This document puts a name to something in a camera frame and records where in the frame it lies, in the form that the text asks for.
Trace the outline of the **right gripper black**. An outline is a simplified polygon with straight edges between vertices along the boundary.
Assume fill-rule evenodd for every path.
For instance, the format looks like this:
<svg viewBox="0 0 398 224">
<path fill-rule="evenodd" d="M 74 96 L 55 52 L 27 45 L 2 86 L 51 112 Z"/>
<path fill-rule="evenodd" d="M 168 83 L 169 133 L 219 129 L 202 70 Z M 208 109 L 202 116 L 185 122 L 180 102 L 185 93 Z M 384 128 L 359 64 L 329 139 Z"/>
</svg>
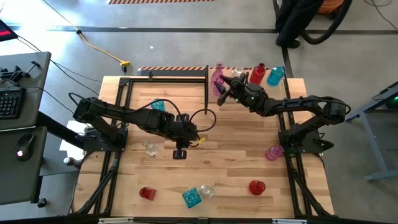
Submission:
<svg viewBox="0 0 398 224">
<path fill-rule="evenodd" d="M 217 105 L 223 105 L 228 97 L 233 98 L 249 110 L 250 113 L 265 115 L 267 113 L 266 100 L 268 94 L 265 89 L 258 84 L 242 83 L 239 77 L 223 77 L 224 82 L 229 85 L 229 90 L 220 90 L 220 96 L 217 99 Z"/>
</svg>

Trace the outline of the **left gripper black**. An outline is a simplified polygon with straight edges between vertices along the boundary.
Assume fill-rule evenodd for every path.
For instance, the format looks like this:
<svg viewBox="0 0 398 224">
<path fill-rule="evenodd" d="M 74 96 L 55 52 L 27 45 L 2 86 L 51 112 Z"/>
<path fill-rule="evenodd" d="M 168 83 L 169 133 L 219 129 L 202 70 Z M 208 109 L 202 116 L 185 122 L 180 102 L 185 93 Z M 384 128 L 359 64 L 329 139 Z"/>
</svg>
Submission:
<svg viewBox="0 0 398 224">
<path fill-rule="evenodd" d="M 167 113 L 160 125 L 160 136 L 176 142 L 179 148 L 188 148 L 192 141 L 199 140 L 197 127 L 190 122 L 188 114 L 174 115 Z M 186 159 L 186 150 L 173 151 L 173 159 Z"/>
</svg>

